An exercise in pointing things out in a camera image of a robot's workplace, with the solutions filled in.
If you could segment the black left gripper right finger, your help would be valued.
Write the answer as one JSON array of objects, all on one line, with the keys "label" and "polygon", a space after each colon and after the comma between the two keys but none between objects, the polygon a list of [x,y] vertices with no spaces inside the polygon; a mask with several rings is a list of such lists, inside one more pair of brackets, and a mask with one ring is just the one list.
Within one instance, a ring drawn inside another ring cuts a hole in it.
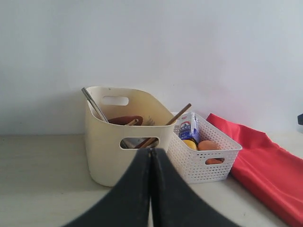
[{"label": "black left gripper right finger", "polygon": [[155,227],[237,227],[201,199],[165,151],[151,149],[151,209]]}]

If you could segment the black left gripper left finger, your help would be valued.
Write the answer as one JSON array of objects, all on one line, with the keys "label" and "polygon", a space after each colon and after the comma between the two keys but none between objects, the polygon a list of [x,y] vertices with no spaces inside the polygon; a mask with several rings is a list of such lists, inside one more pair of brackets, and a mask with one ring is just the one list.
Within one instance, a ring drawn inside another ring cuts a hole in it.
[{"label": "black left gripper left finger", "polygon": [[137,150],[116,185],[94,206],[66,227],[146,227],[150,195],[151,150]]}]

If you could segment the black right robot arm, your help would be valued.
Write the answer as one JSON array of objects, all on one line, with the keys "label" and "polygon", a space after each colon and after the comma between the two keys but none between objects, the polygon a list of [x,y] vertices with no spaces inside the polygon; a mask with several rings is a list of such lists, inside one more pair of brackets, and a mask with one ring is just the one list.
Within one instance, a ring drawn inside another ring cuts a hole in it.
[{"label": "black right robot arm", "polygon": [[303,114],[297,116],[298,127],[297,130],[302,133],[303,132]]}]

